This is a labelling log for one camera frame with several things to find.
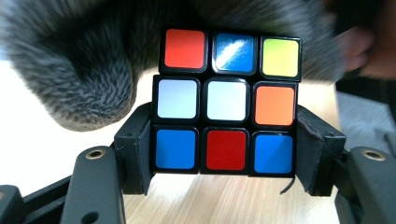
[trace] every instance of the light wood tabletop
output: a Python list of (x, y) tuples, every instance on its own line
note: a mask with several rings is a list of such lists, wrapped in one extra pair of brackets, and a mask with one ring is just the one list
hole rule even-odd
[[(72, 174), (79, 152), (108, 146), (122, 120), (91, 133), (58, 126), (24, 87), (9, 63), (0, 64), (2, 149), (0, 185), (22, 195)], [(140, 80), (135, 107), (151, 100), (149, 71)], [(301, 84), (299, 104), (338, 126), (334, 86)], [(332, 197), (310, 197), (298, 179), (235, 175), (156, 175), (148, 196), (125, 195), (128, 223), (338, 223)]]

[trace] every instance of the blue square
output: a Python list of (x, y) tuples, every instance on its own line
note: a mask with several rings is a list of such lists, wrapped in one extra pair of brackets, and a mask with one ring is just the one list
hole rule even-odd
[(250, 35), (216, 35), (213, 69), (219, 73), (252, 75), (256, 69), (256, 42)]
[(258, 134), (254, 170), (259, 174), (289, 174), (292, 171), (293, 139), (288, 135)]
[(157, 132), (156, 166), (163, 169), (192, 169), (195, 165), (196, 133), (191, 130)]

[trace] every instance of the fluffy fur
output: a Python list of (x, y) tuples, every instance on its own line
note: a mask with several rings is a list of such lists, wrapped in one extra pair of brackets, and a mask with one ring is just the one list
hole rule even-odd
[(303, 78), (342, 75), (318, 0), (3, 0), (0, 39), (22, 79), (66, 129), (128, 114), (141, 73), (156, 66), (164, 24), (303, 39)]

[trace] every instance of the plush toy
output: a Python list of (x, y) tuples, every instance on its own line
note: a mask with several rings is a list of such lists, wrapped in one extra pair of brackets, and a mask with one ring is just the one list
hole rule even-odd
[(52, 117), (74, 131), (122, 119), (139, 76), (158, 65), (163, 25), (235, 29), (303, 40), (303, 79), (343, 74), (318, 0), (3, 0), (8, 58)]

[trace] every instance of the cube face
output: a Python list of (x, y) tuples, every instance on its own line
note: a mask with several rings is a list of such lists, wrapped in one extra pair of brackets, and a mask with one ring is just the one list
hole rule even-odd
[(201, 73), (207, 68), (207, 34), (199, 30), (165, 30), (162, 72)]
[(198, 173), (198, 131), (194, 128), (154, 126), (154, 172)]
[(256, 72), (257, 39), (218, 33), (213, 39), (212, 66), (219, 74), (250, 76)]
[(292, 128), (297, 86), (293, 83), (258, 82), (253, 87), (252, 122), (259, 129)]
[(286, 133), (257, 132), (252, 137), (251, 175), (290, 176), (294, 170), (294, 142)]
[(266, 79), (301, 80), (301, 40), (263, 37), (261, 74)]
[(194, 77), (155, 76), (153, 119), (163, 122), (194, 123), (199, 117), (200, 82)]
[(248, 131), (207, 128), (203, 133), (201, 174), (248, 173)]
[(302, 40), (164, 29), (154, 76), (154, 173), (294, 175)]
[(248, 118), (249, 86), (240, 78), (210, 78), (204, 85), (204, 110), (209, 122), (241, 123)]

